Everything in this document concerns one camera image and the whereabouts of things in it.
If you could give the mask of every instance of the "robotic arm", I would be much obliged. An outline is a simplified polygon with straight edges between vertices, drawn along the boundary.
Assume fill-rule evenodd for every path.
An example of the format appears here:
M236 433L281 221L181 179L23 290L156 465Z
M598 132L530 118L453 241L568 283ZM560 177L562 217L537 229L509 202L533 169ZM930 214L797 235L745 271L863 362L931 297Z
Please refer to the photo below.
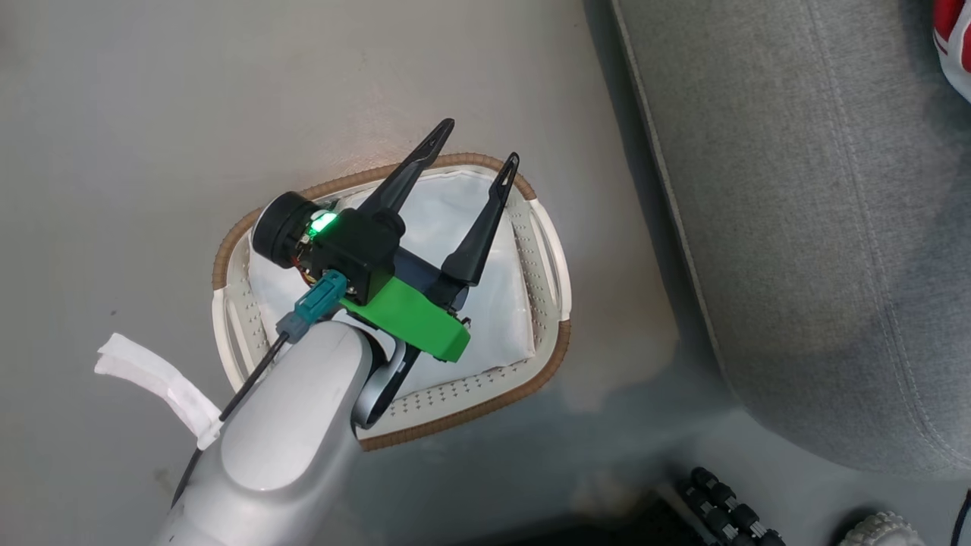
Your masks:
M294 192L264 209L253 249L298 268L310 290L223 412L221 437L193 456L152 544L307 544L361 453L354 427L377 422L420 353L461 357L469 331L457 313L482 276L519 156L510 155L458 249L435 267L401 248L398 213L453 127L439 123L357 209L334 214ZM390 334L393 354L365 330L328 321L338 306ZM293 346L249 392L284 342Z

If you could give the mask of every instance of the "white fabric in basket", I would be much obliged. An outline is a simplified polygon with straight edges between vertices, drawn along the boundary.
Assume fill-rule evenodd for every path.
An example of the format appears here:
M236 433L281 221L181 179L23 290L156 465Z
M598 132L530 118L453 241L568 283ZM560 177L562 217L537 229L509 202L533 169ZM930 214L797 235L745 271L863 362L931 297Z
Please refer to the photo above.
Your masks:
M491 177L459 170L419 179L401 209L407 230L401 246L441 265L461 242L488 197ZM356 207L371 193L363 191L342 199L338 208ZM250 284L259 305L260 319L270 338L276 323L293 309L307 286L294 269L282 269L250 253ZM472 340L459 362L440 362L427 354L416 361L399 396L470 377L490 368L514 364L535 354L526 286L519 266L513 226L504 215L492 243L480 284L469 291L460 318L472 319ZM356 322L344 312L337 317ZM390 339L379 340L390 354Z

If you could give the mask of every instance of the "white basket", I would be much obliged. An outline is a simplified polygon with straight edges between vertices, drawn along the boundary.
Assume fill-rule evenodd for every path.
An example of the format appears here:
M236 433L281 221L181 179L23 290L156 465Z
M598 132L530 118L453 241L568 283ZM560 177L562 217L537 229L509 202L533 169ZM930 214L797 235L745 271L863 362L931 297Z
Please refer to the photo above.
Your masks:
M373 187L395 165L372 169L303 191L309 199L341 197ZM425 174L462 169L494 177L502 161L481 154L444 155ZM222 366L238 390L266 354L270 340L249 280L249 213L222 241L213 268L213 327ZM365 450L378 449L455 427L540 389L559 367L570 339L570 277L566 258L546 209L521 176L506 205L529 297L535 356L508 366L395 399L370 429L357 431Z

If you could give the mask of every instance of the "white tape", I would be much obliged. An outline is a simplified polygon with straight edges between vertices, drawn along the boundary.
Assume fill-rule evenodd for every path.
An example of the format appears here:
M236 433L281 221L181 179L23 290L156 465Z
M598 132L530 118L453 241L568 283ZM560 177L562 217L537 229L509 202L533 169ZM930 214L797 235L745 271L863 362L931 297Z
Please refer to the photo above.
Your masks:
M219 408L164 358L118 333L98 353L95 373L128 380L165 400L198 439L199 449L219 438Z

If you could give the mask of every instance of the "teal connector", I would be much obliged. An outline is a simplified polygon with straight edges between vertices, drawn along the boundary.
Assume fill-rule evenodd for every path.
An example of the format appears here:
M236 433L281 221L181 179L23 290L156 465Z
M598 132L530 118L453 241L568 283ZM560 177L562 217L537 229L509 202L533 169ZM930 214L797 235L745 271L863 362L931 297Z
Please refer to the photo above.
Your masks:
M348 278L337 271L327 271L307 293L293 305L277 323L277 333L289 336L290 343L296 343L310 330L321 317L340 305L341 298L348 291Z

